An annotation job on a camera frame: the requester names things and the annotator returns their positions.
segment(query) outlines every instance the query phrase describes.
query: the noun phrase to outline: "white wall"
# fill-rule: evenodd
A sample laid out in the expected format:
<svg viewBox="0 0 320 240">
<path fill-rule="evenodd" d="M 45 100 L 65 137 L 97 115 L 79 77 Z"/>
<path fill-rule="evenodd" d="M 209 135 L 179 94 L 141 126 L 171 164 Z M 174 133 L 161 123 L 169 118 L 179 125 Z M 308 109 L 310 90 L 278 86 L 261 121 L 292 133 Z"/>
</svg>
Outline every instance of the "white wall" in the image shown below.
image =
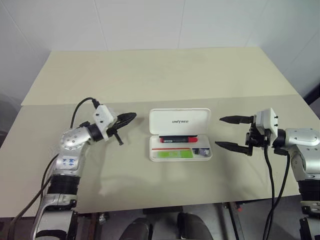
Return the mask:
<svg viewBox="0 0 320 240">
<path fill-rule="evenodd" d="M 0 0 L 0 101 L 23 100 L 50 50 L 245 46 L 305 96 L 320 82 L 319 13 L 319 0 Z"/>
</svg>

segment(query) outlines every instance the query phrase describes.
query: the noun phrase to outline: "case lid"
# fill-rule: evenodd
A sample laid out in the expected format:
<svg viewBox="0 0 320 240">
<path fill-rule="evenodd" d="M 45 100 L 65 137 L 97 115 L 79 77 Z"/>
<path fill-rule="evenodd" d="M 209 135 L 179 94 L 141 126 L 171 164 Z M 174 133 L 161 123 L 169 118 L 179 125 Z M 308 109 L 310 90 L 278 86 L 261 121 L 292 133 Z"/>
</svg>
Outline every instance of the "case lid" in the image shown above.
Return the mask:
<svg viewBox="0 0 320 240">
<path fill-rule="evenodd" d="M 206 134 L 209 108 L 154 108 L 149 113 L 149 130 L 154 135 Z"/>
</svg>

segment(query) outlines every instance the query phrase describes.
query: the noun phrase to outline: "pen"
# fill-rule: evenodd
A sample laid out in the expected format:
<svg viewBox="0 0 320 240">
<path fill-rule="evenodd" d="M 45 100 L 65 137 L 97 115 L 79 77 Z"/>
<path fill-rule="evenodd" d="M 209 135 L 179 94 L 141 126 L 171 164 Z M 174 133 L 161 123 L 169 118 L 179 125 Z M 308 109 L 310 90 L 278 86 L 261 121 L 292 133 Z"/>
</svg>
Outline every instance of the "pen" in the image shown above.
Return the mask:
<svg viewBox="0 0 320 240">
<path fill-rule="evenodd" d="M 198 141 L 197 137 L 194 136 L 182 136 L 182 137 L 160 137 L 160 142 L 164 144 L 170 143 L 196 143 Z"/>
</svg>

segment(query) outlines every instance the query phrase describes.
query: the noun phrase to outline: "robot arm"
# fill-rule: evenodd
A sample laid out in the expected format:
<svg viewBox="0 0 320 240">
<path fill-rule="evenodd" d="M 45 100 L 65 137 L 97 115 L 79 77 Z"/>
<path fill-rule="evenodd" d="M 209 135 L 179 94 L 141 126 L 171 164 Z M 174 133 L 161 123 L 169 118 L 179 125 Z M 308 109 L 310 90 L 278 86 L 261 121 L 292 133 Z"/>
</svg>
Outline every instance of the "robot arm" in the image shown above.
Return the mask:
<svg viewBox="0 0 320 240">
<path fill-rule="evenodd" d="M 94 142 L 102 139 L 107 141 L 112 135 L 122 145 L 117 129 L 135 117 L 134 112 L 115 116 L 105 105 L 99 105 L 93 114 L 94 124 L 84 122 L 80 127 L 62 134 L 60 152 L 52 167 L 50 186 L 40 202 L 31 239 L 43 236 L 75 239 L 77 213 L 73 208 L 77 205 L 78 184 L 86 161 L 86 151 Z"/>
<path fill-rule="evenodd" d="M 300 220 L 301 239 L 312 240 L 320 235 L 320 133 L 312 128 L 278 129 L 278 116 L 272 108 L 250 117 L 226 116 L 220 120 L 231 124 L 251 124 L 245 139 L 247 146 L 215 142 L 220 147 L 252 156 L 253 147 L 265 148 L 273 142 L 275 154 L 290 155 L 292 171 L 302 196 L 302 212 L 310 216 Z"/>
</svg>

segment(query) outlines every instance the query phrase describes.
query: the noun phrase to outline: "black cable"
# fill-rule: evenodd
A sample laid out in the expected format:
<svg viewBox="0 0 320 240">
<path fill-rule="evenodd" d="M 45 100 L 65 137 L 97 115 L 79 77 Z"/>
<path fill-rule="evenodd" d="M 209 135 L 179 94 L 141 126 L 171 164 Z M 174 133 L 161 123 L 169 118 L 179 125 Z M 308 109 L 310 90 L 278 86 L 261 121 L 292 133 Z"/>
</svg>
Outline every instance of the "black cable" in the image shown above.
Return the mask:
<svg viewBox="0 0 320 240">
<path fill-rule="evenodd" d="M 46 180 L 46 175 L 47 175 L 47 172 L 51 166 L 51 164 L 54 162 L 54 160 L 58 157 L 58 154 L 55 155 L 51 161 L 48 163 L 48 165 L 46 166 L 45 170 L 44 170 L 44 173 L 43 173 L 43 176 L 42 176 L 42 180 L 41 180 L 41 188 L 44 186 L 44 183 L 45 183 L 45 180 Z M 44 197 L 44 192 L 42 191 L 41 194 L 40 194 L 40 199 L 42 200 L 42 198 Z"/>
<path fill-rule="evenodd" d="M 26 211 L 35 203 L 40 194 L 44 191 L 51 180 L 51 177 L 47 179 L 47 181 L 43 184 L 42 188 L 37 192 L 37 194 L 33 197 L 33 199 L 28 203 L 28 205 L 11 221 L 8 232 L 8 240 L 15 240 L 15 228 L 16 223 L 21 217 L 26 213 Z"/>
<path fill-rule="evenodd" d="M 93 103 L 93 105 L 94 105 L 95 108 L 97 108 L 97 107 L 100 105 L 100 103 L 99 103 L 96 99 L 94 99 L 93 97 L 86 97 L 86 98 L 83 99 L 81 102 L 79 102 L 78 105 L 75 107 L 74 112 L 73 112 L 73 115 L 72 115 L 72 119 L 71 119 L 71 123 L 70 123 L 70 128 L 71 128 L 71 129 L 74 127 L 74 121 L 75 121 L 75 118 L 76 118 L 76 113 L 77 113 L 77 111 L 78 111 L 78 108 L 79 108 L 84 102 L 86 102 L 86 101 L 88 101 L 88 100 L 91 100 L 91 101 L 92 101 L 92 103 Z"/>
<path fill-rule="evenodd" d="M 288 173 L 289 173 L 289 168 L 290 168 L 290 155 L 287 154 L 287 156 L 286 156 L 286 166 L 285 166 L 285 171 L 284 171 L 284 176 L 283 176 L 283 181 L 282 181 L 282 185 L 281 185 L 281 188 L 280 188 L 280 192 L 279 192 L 279 195 L 278 195 L 273 207 L 269 211 L 269 214 L 268 214 L 268 216 L 266 218 L 267 221 L 269 219 L 271 219 L 271 217 L 273 217 L 275 208 L 278 206 L 278 204 L 279 204 L 279 202 L 281 200 L 282 194 L 283 194 L 284 189 L 285 189 L 285 185 L 286 185 L 286 181 L 287 181 L 287 177 L 288 177 Z M 269 228 L 268 228 L 268 232 L 267 232 L 267 235 L 266 235 L 266 238 L 265 238 L 266 240 L 269 237 L 270 231 L 271 231 L 271 224 L 269 225 Z"/>
<path fill-rule="evenodd" d="M 274 208 L 274 204 L 275 204 L 275 182 L 274 182 L 274 177 L 273 177 L 273 173 L 272 173 L 272 167 L 269 161 L 269 156 L 268 156 L 268 145 L 266 144 L 264 146 L 264 158 L 265 158 L 265 162 L 266 165 L 268 166 L 268 170 L 269 170 L 269 177 L 270 177 L 270 182 L 271 182 L 271 209 Z M 267 218 L 267 220 L 265 221 L 265 225 L 264 225 L 264 231 L 263 231 L 263 240 L 265 239 L 266 236 L 266 231 L 267 229 L 269 229 L 269 226 L 271 226 L 273 221 L 273 214 L 271 214 L 270 218 Z"/>
</svg>

